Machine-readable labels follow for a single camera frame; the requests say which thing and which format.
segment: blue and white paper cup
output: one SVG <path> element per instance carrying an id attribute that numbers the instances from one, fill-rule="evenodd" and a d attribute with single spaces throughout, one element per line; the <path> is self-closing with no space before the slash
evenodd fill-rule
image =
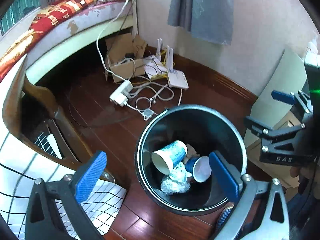
<path id="1" fill-rule="evenodd" d="M 196 182 L 205 182 L 211 176 L 209 157 L 191 158 L 185 165 L 186 171 L 192 174 Z"/>
<path id="2" fill-rule="evenodd" d="M 153 152 L 151 159 L 161 173 L 169 175 L 173 168 L 183 160 L 187 152 L 187 146 L 182 141 L 174 141 L 166 147 Z"/>

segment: red blanket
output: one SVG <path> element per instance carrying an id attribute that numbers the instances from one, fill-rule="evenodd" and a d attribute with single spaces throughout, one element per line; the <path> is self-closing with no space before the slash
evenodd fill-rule
<path id="1" fill-rule="evenodd" d="M 0 82 L 14 64 L 24 54 L 28 53 L 49 31 L 80 10 L 85 9 L 94 1 L 95 0 L 70 0 L 48 6 L 41 10 L 34 18 L 30 28 L 23 33 L 0 58 Z"/>

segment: trash can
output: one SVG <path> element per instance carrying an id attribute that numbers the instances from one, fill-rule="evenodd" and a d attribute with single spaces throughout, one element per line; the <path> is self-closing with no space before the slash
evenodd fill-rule
<path id="1" fill-rule="evenodd" d="M 185 216 L 209 214 L 228 200 L 213 175 L 203 183 L 192 183 L 186 193 L 165 195 L 160 188 L 164 174 L 151 161 L 151 153 L 180 140 L 201 156 L 219 150 L 224 158 L 245 174 L 247 156 L 234 125 L 219 112 L 199 105 L 165 110 L 142 132 L 135 153 L 138 180 L 147 195 L 166 210 Z"/>

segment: window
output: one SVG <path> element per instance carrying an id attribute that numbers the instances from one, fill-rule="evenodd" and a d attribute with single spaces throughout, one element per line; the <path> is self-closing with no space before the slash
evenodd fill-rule
<path id="1" fill-rule="evenodd" d="M 1 19 L 2 35 L 32 10 L 40 6 L 39 0 L 14 0 L 6 14 Z"/>

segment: wooden floor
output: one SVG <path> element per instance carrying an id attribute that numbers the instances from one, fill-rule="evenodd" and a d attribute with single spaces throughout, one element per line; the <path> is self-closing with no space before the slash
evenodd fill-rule
<path id="1" fill-rule="evenodd" d="M 67 117 L 92 150 L 107 153 L 109 170 L 117 183 L 128 189 L 124 204 L 105 239 L 208 239 L 223 208 L 205 216 L 183 217 L 160 208 L 143 191 L 135 175 L 134 152 L 147 122 L 128 107 L 115 106 L 109 101 L 109 95 L 117 85 L 105 81 L 103 67 L 97 59 L 94 48 L 76 53 L 61 65 L 63 75 L 57 67 L 56 73 L 50 74 L 50 82 L 46 78 L 42 82 L 53 91 Z M 249 115 L 250 107 L 220 95 L 212 84 L 203 84 L 192 76 L 187 76 L 187 80 L 189 89 L 183 92 L 182 104 L 200 104 L 216 109 L 244 136 L 243 117 Z M 173 100 L 158 100 L 152 109 L 159 114 L 165 107 L 177 105 L 180 90 L 174 92 Z M 153 94 L 145 89 L 141 95 L 150 97 Z M 162 97 L 166 96 L 169 93 L 163 92 Z M 255 179 L 270 179 L 251 163 L 248 163 L 247 171 Z"/>

